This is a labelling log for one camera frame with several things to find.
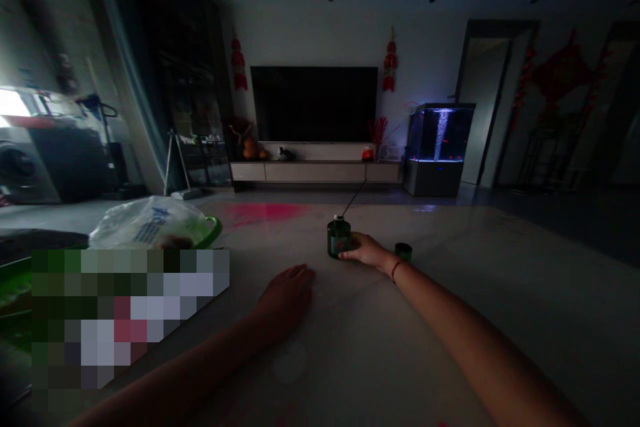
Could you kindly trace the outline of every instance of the tv cabinet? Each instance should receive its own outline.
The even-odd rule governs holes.
[[[339,160],[231,162],[234,181],[277,183],[400,183],[399,162]]]

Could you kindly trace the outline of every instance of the laundry room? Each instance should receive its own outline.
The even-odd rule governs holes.
[[[21,227],[82,232],[148,193],[102,15],[101,0],[0,0],[0,215]]]

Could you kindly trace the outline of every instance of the black tv screen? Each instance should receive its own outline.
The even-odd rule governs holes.
[[[261,141],[366,142],[376,67],[251,67]]]

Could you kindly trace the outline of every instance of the red string bracelet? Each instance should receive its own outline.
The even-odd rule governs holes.
[[[393,266],[393,269],[391,270],[391,281],[395,284],[395,280],[393,279],[393,276],[395,275],[395,270],[398,268],[398,265],[402,264],[404,262],[404,260],[400,259],[398,260],[398,262],[396,262],[396,264]]]

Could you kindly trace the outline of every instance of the white plastic bag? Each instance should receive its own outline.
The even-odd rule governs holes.
[[[160,249],[174,238],[189,238],[196,245],[208,233],[205,215],[197,208],[171,197],[153,196],[107,210],[89,235],[89,248]]]

